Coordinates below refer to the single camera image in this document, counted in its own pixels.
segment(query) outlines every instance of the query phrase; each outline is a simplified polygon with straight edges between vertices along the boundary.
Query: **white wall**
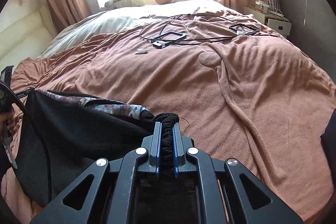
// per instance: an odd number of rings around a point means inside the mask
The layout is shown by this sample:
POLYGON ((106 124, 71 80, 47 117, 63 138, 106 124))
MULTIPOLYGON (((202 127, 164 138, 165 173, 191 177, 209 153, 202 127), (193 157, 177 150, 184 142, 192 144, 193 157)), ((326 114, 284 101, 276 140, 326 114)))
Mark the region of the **white wall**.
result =
POLYGON ((0 32, 26 15, 38 11, 44 4, 46 0, 27 0, 19 6, 17 0, 8 0, 0 13, 0 32))
POLYGON ((57 35, 46 0, 8 0, 0 13, 0 70, 36 58, 57 35))

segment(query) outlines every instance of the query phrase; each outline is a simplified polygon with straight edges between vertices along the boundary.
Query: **patterned fabric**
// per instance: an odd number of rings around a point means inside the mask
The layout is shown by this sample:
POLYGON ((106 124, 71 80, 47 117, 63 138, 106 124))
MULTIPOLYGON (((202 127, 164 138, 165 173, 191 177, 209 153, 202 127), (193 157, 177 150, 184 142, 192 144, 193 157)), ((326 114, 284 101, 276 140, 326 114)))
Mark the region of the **patterned fabric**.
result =
POLYGON ((49 91, 38 90, 38 89, 36 91, 56 101, 60 101, 60 102, 71 104, 71 105, 85 106, 88 102, 97 100, 96 98, 91 98, 91 97, 61 96, 61 95, 57 95, 49 91))
POLYGON ((89 106, 86 106, 88 102, 92 102, 95 100, 101 100, 101 99, 96 99, 96 98, 91 98, 91 97, 78 97, 78 96, 61 96, 61 95, 57 95, 49 91, 38 90, 38 89, 36 89, 36 91, 54 100, 57 100, 63 103, 72 104, 72 105, 81 105, 84 107, 88 107, 91 109, 105 112, 109 115, 126 116, 126 117, 131 117, 137 120, 140 120, 140 114, 144 110, 148 110, 142 105, 128 105, 128 104, 117 105, 117 104, 93 104, 92 103, 89 106))
POLYGON ((103 111, 110 115, 132 117, 137 120, 140 120, 140 114, 144 110, 148 110, 142 105, 127 105, 127 104, 125 105, 93 105, 93 106, 89 106, 89 108, 103 111))

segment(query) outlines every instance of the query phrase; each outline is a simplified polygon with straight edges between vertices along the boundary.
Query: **wall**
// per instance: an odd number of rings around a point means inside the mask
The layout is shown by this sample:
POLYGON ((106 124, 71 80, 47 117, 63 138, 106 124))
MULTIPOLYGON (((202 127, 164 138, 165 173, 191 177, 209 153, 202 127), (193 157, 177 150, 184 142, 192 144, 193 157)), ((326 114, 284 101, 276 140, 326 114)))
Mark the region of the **wall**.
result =
POLYGON ((336 15, 326 0, 280 0, 292 22, 288 37, 336 82, 336 15))
POLYGON ((0 13, 0 70, 36 58, 57 35, 46 0, 8 0, 0 13))
POLYGON ((17 0, 8 0, 0 13, 0 32, 26 15, 36 12, 44 4, 46 0, 27 0, 19 6, 17 0))

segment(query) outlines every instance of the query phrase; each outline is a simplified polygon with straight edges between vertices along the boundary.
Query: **bed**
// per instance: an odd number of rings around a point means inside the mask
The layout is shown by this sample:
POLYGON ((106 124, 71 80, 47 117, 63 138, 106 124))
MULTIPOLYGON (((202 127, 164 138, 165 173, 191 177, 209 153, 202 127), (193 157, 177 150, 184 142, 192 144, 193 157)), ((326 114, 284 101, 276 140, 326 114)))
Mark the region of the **bed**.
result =
MULTIPOLYGON (((72 91, 174 112, 184 135, 211 157, 237 158, 299 216, 310 223, 333 193, 320 144, 333 110, 336 86, 297 47, 252 16, 210 0, 120 8, 101 12, 61 32, 37 58, 27 58, 12 77, 14 91, 34 86, 72 91), (165 31, 187 38, 231 36, 229 26, 258 28, 254 36, 195 46, 158 49, 165 31), (138 48, 148 53, 135 54, 138 48)), ((22 113, 16 108, 16 155, 22 113)), ((1 193, 23 224, 41 207, 23 193, 12 170, 1 193)))

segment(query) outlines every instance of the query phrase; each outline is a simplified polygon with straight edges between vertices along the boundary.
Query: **white bedsheet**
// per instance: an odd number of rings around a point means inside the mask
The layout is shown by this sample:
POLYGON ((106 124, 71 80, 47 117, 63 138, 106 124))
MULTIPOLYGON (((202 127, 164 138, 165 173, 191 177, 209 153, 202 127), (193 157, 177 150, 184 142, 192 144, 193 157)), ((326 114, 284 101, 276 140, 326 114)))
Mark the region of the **white bedsheet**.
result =
POLYGON ((97 34, 116 33, 122 29, 179 14, 216 12, 225 9, 227 8, 213 0, 186 0, 165 5, 124 7, 100 12, 64 29, 38 58, 48 58, 52 54, 77 46, 97 34))

